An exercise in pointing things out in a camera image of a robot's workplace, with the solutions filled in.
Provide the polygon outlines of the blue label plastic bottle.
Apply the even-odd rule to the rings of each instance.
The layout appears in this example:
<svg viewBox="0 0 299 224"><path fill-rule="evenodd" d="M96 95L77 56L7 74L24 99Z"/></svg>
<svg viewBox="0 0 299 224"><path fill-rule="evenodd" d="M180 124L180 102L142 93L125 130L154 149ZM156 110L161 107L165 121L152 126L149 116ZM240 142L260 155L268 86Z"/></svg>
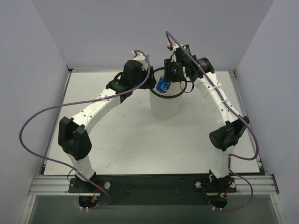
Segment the blue label plastic bottle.
<svg viewBox="0 0 299 224"><path fill-rule="evenodd" d="M171 82L166 82L164 80L164 75L162 75L156 84L156 90L159 93L166 93L170 89L170 86L171 86Z"/></svg>

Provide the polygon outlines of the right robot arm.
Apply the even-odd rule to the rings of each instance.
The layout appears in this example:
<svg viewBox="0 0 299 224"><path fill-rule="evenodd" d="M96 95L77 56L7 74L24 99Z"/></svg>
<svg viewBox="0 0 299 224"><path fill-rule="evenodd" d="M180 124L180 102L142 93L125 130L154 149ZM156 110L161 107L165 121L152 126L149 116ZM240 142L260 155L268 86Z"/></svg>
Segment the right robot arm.
<svg viewBox="0 0 299 224"><path fill-rule="evenodd" d="M179 84L191 82L203 95L219 127L209 134L215 148L210 174L217 179L226 178L230 173L229 154L243 135L246 129L244 123L249 119L242 117L231 105L207 58L197 59L191 55L188 45L179 47L168 42L167 48L171 56L164 61L164 81Z"/></svg>

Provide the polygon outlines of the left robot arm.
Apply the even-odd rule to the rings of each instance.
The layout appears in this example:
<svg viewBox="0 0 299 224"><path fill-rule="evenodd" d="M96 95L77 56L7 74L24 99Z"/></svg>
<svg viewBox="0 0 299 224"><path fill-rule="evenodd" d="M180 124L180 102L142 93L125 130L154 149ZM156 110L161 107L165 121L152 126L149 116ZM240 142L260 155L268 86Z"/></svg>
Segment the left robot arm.
<svg viewBox="0 0 299 224"><path fill-rule="evenodd" d="M155 84L153 68L145 57L137 56L125 63L123 71L105 86L96 102L71 118L63 117L60 120L58 144L70 158L83 191L90 192L96 186L93 178L95 171L88 156L92 149L89 138L91 130L110 110L131 96L135 89L152 89Z"/></svg>

